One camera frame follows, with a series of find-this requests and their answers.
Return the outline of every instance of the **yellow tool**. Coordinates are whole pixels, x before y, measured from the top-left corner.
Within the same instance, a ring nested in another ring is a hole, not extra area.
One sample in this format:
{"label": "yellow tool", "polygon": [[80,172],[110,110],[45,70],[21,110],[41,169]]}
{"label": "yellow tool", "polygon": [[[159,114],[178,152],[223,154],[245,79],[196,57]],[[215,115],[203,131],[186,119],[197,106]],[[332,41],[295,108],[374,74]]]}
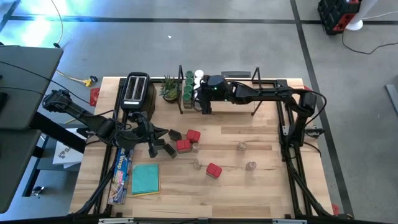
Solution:
{"label": "yellow tool", "polygon": [[83,85],[85,85],[86,87],[90,87],[90,86],[94,85],[96,82],[98,82],[97,77],[95,77],[94,75],[90,75],[90,79],[87,79],[87,80],[80,80],[80,79],[78,79],[78,78],[70,77],[70,76],[68,76],[68,75],[66,75],[66,74],[64,74],[64,73],[62,73],[62,72],[60,72],[60,71],[58,71],[58,70],[57,70],[56,72],[57,72],[58,74],[64,76],[64,77],[69,78],[70,80],[73,80],[73,81],[75,81],[75,82],[80,82],[80,83],[82,83]]}

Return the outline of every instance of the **teal cloth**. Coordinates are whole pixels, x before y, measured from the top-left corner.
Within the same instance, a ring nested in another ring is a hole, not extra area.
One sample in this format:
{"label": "teal cloth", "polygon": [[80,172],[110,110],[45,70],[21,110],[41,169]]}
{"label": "teal cloth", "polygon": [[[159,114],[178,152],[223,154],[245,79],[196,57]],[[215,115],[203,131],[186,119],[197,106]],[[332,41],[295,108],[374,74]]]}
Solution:
{"label": "teal cloth", "polygon": [[132,170],[132,194],[159,191],[158,164],[136,165]]}

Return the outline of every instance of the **red cube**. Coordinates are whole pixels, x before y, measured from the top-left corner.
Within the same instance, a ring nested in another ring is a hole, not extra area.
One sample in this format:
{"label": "red cube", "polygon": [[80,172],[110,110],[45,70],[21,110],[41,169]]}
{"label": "red cube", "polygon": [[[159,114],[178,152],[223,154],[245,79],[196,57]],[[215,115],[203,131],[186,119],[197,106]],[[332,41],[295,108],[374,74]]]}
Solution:
{"label": "red cube", "polygon": [[223,170],[221,167],[219,167],[213,163],[210,163],[206,169],[206,174],[214,179],[217,179],[221,175],[222,171]]}
{"label": "red cube", "polygon": [[178,140],[177,141],[177,151],[178,153],[190,152],[191,151],[191,142],[186,140]]}
{"label": "red cube", "polygon": [[189,139],[191,143],[198,142],[200,139],[200,132],[189,129],[187,132],[187,139]]}

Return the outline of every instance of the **wooden tabletop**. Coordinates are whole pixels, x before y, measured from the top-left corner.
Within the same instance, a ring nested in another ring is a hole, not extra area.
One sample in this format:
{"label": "wooden tabletop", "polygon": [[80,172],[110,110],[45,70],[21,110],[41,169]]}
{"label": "wooden tabletop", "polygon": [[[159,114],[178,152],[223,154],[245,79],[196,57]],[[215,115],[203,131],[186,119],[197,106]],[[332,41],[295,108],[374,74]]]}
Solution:
{"label": "wooden tabletop", "polygon": [[[96,114],[114,108],[119,79],[103,78]],[[293,88],[303,88],[302,79],[290,78],[287,83]],[[284,218],[288,213],[294,215],[286,164],[281,161],[275,102],[263,102],[255,116],[236,112],[238,105],[230,103],[224,105],[231,107],[230,112],[180,114],[177,104],[168,104],[159,95],[155,106],[151,120],[155,126],[180,131],[183,138],[188,129],[201,132],[200,150],[179,154],[175,159],[160,150],[157,157],[151,159],[147,144],[137,145],[133,165],[159,164],[161,193],[132,197],[130,178],[126,203],[114,205],[113,214],[123,212],[124,217],[153,218]],[[167,134],[163,138],[173,144]],[[244,152],[236,150],[240,141],[248,144]],[[306,138],[306,142],[317,145],[313,139]],[[102,142],[86,147],[71,212],[81,208],[97,188],[105,147]],[[113,148],[110,161],[113,161],[115,150]],[[308,188],[324,209],[332,213],[319,153],[306,145],[301,147],[301,152]],[[194,159],[202,162],[201,170],[193,168]],[[249,161],[257,163],[255,170],[245,169]],[[205,174],[211,162],[223,168],[217,180]],[[106,206],[108,192],[109,185],[103,194],[101,211]],[[297,195],[300,208],[305,212],[299,188]]]}

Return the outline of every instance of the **concrete floor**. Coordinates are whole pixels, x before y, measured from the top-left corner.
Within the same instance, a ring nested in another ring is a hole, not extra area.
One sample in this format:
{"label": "concrete floor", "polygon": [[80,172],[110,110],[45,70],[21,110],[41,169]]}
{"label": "concrete floor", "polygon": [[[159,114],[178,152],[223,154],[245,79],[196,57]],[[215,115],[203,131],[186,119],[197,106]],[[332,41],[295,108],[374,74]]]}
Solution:
{"label": "concrete floor", "polygon": [[[294,20],[289,0],[55,0],[55,3],[63,16]],[[297,1],[301,20],[318,20],[317,3],[317,0]],[[0,13],[5,14],[10,5],[4,2]],[[398,2],[383,0],[376,3],[368,16],[390,11],[398,11]],[[22,0],[13,16],[33,14],[57,15],[48,0]],[[398,14],[374,20],[398,21]],[[398,87],[398,46],[360,55],[342,46],[341,35],[327,36],[320,25],[302,27],[319,89],[328,98],[326,113],[354,215],[360,220],[397,223],[398,119],[384,85],[393,83]],[[52,47],[60,31],[59,21],[40,17],[35,21],[9,20],[0,32],[0,41]],[[396,42],[397,34],[397,25],[364,26],[360,31],[346,32],[345,42],[354,49],[370,51],[377,45]],[[96,75],[101,80],[105,76],[126,76],[132,71],[147,72],[153,77],[173,76],[181,64],[185,70],[202,69],[209,74],[225,70],[253,72],[260,67],[263,77],[303,78],[307,86],[313,84],[294,23],[64,22],[61,46],[65,53],[58,69],[74,77]],[[89,98],[88,88],[57,74],[53,79],[84,99]],[[59,87],[51,84],[49,90],[54,88]],[[70,119],[65,114],[40,112],[59,123]],[[320,138],[319,145],[331,201],[341,207],[324,138]],[[40,174],[41,181],[58,184],[60,191],[28,200],[17,193],[0,220],[67,214],[76,176],[61,175],[64,173]],[[61,187],[63,182],[58,178],[65,180],[65,187]],[[43,207],[36,206],[39,201]]]}

